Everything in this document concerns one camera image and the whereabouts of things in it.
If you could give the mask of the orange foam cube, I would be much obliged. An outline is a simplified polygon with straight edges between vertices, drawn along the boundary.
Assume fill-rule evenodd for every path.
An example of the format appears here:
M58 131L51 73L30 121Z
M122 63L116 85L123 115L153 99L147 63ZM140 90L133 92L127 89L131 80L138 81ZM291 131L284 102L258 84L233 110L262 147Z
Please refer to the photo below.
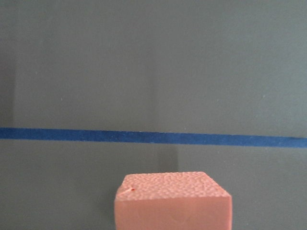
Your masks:
M230 230L232 196L204 172L128 174L114 217L118 230Z

